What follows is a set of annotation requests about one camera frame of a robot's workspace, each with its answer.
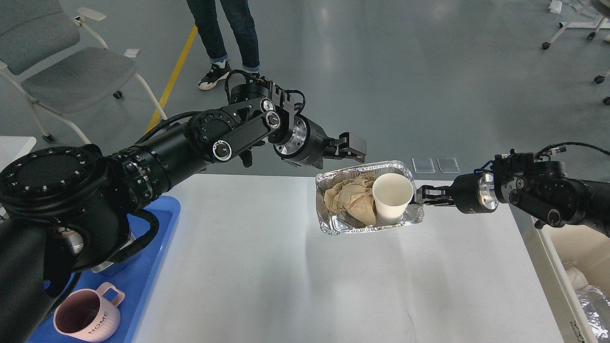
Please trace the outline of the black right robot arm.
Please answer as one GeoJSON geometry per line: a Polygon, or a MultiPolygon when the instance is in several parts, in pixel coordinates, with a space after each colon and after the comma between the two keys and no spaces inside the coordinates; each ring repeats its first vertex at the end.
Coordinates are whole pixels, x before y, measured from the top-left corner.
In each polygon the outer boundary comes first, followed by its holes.
{"type": "Polygon", "coordinates": [[[552,159],[566,146],[562,142],[538,152],[497,154],[451,185],[420,186],[412,203],[453,206],[462,213],[491,213],[499,203],[509,203],[534,217],[538,229],[583,224],[609,236],[610,185],[567,178],[564,163],[552,159]]]}

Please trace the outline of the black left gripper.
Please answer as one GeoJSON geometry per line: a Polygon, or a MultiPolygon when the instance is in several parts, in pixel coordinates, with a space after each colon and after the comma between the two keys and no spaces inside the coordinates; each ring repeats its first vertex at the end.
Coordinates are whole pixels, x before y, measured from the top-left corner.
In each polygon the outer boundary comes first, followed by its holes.
{"type": "Polygon", "coordinates": [[[282,161],[290,165],[322,169],[324,158],[353,159],[364,163],[367,145],[366,140],[350,132],[343,132],[337,139],[332,139],[318,124],[296,116],[288,142],[274,145],[273,149],[282,161]]]}

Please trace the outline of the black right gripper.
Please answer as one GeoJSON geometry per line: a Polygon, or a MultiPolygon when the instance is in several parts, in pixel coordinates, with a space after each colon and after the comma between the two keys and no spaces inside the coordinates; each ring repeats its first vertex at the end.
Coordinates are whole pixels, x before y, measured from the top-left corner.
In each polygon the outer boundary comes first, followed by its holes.
{"type": "Polygon", "coordinates": [[[422,205],[456,207],[462,213],[491,213],[499,204],[491,173],[462,174],[453,184],[422,185],[416,190],[422,205]]]}

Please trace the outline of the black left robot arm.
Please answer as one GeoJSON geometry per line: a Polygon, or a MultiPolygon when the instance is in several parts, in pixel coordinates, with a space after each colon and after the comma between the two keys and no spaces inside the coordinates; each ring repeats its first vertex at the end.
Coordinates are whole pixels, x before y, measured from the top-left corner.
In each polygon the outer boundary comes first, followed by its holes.
{"type": "Polygon", "coordinates": [[[156,236],[145,208],[214,163],[242,159],[266,141],[286,163],[323,167],[323,159],[364,162],[366,141],[328,137],[302,115],[300,91],[241,71],[224,84],[227,105],[188,111],[155,126],[135,145],[104,156],[94,144],[28,153],[1,172],[1,341],[23,343],[67,298],[78,273],[122,262],[156,236]]]}

